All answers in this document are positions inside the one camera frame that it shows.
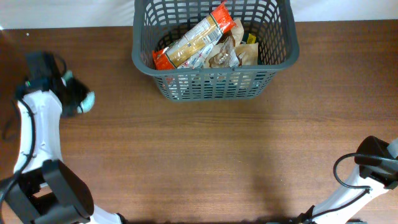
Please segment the green coffee bag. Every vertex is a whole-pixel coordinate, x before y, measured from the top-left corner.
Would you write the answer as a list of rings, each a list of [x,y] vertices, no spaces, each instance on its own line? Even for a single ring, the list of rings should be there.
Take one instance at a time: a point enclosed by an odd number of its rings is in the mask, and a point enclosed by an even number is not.
[[[241,44],[255,44],[255,43],[257,43],[257,37],[251,33],[245,32]]]

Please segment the beige noodle packet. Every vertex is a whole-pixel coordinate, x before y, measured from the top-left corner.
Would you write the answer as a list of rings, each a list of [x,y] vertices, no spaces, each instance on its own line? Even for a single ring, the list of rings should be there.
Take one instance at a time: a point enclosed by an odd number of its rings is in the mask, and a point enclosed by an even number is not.
[[[239,60],[237,67],[242,67],[243,65],[257,65],[258,47],[258,43],[238,45],[235,48],[235,53]],[[239,89],[247,89],[251,82],[251,78],[252,75],[249,73],[237,72],[232,75],[231,82]]]

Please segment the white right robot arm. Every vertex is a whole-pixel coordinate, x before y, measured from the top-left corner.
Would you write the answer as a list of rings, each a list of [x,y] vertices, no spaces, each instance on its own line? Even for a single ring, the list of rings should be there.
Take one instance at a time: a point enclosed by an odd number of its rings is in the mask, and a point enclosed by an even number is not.
[[[337,167],[350,157],[355,166],[342,181]],[[371,200],[397,188],[397,140],[388,143],[368,136],[355,153],[345,154],[334,163],[333,175],[340,187],[325,201],[300,214],[295,223],[348,223]]]

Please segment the orange spaghetti packet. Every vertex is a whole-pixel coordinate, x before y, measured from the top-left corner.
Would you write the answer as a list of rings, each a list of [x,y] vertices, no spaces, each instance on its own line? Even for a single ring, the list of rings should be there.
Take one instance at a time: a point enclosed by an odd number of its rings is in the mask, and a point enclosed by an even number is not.
[[[153,52],[155,68],[173,70],[211,43],[217,44],[224,33],[235,25],[225,3],[222,2],[215,10],[186,32],[181,38],[168,47]]]

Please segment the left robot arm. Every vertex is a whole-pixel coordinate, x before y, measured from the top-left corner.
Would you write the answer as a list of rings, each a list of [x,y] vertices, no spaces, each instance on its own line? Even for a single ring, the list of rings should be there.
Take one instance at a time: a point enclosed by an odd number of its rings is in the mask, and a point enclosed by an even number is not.
[[[119,213],[95,205],[88,186],[64,163],[60,119],[89,112],[95,93],[52,52],[25,56],[29,77],[17,87],[15,108],[21,126],[13,175],[1,181],[1,202],[22,223],[127,223]]]

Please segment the light blue white tube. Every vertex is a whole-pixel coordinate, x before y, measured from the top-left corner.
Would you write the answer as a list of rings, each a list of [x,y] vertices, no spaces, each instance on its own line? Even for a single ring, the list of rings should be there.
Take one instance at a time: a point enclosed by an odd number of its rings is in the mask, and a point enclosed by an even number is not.
[[[72,117],[89,112],[95,104],[94,91],[75,78],[71,70],[65,72],[62,81],[65,85],[62,96],[62,115]]]

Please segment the brown white snack bag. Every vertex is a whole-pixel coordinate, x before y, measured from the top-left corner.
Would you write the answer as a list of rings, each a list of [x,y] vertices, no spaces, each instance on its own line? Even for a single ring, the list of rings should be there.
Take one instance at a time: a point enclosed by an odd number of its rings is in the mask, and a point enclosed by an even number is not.
[[[234,20],[235,25],[223,34],[219,42],[207,56],[203,68],[226,68],[241,65],[241,59],[236,54],[236,47],[240,45],[244,28],[240,19]]]

